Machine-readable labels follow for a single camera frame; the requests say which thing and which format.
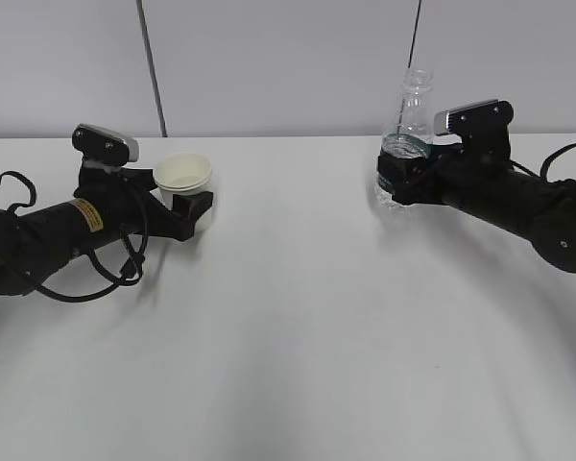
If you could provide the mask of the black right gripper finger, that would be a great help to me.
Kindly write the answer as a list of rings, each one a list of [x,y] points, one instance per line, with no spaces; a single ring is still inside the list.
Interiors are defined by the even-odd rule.
[[[429,158],[398,158],[381,151],[377,158],[377,184],[395,202],[424,202],[428,194]]]

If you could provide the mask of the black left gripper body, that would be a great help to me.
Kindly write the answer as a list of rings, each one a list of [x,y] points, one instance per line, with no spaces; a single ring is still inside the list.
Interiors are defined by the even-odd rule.
[[[70,206],[73,223],[68,243],[73,250],[96,250],[127,235],[147,232],[151,237],[184,242],[195,234],[195,222],[181,218],[156,198],[153,191],[128,184],[119,176],[124,168],[82,162],[79,185]]]

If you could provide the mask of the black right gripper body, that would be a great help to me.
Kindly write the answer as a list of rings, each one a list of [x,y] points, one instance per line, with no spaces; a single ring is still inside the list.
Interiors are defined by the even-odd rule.
[[[430,145],[433,166],[428,177],[424,202],[398,202],[402,205],[443,205],[464,209],[482,202],[488,206],[507,206],[513,197],[510,168],[511,144]]]

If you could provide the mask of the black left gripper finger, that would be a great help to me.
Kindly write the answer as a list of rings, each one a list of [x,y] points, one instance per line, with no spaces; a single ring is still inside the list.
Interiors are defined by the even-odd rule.
[[[152,169],[122,168],[119,171],[119,176],[128,184],[136,186],[142,190],[153,191],[157,189]]]
[[[174,195],[172,211],[189,222],[199,222],[212,213],[214,194],[203,191],[193,195]]]

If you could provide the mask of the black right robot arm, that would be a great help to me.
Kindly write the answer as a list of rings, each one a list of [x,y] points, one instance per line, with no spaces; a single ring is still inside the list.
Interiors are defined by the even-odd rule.
[[[401,205],[450,206],[529,241],[547,263],[576,274],[576,180],[550,181],[552,162],[534,173],[511,159],[505,133],[468,134],[430,145],[428,158],[377,158],[379,186]]]

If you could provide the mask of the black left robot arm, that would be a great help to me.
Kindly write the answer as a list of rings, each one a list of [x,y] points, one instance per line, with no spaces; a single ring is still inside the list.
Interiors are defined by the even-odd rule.
[[[153,195],[149,169],[104,171],[83,166],[72,200],[25,215],[13,203],[0,209],[0,296],[33,291],[62,303],[98,300],[138,284],[150,238],[184,242],[213,205],[210,191],[178,197],[165,206]],[[85,256],[109,285],[95,293],[68,296],[44,281]]]

